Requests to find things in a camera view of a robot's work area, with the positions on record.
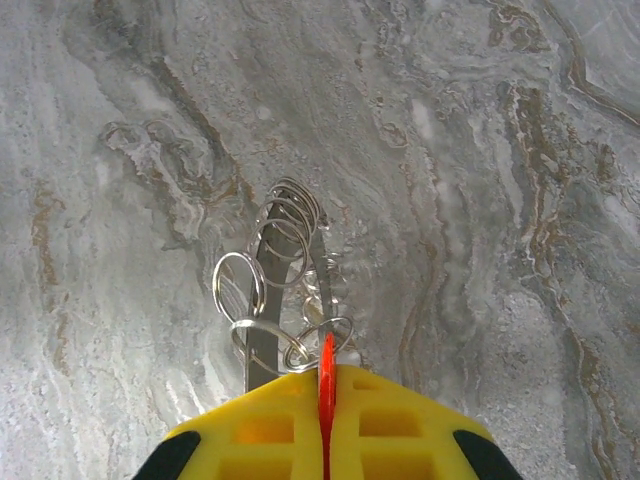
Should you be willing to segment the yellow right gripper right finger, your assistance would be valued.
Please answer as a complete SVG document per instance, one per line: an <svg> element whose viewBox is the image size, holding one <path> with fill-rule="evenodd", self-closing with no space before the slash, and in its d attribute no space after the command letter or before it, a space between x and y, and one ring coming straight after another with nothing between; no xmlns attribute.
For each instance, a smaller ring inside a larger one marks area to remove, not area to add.
<svg viewBox="0 0 640 480"><path fill-rule="evenodd" d="M334 479L520 479L475 420L362 368L337 367Z"/></svg>

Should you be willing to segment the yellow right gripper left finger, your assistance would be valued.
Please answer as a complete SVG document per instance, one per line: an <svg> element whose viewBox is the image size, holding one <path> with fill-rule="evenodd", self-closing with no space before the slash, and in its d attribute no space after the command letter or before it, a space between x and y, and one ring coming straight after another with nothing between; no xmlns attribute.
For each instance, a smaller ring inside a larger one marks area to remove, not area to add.
<svg viewBox="0 0 640 480"><path fill-rule="evenodd" d="M290 374L171 430L136 479L319 479L317 374Z"/></svg>

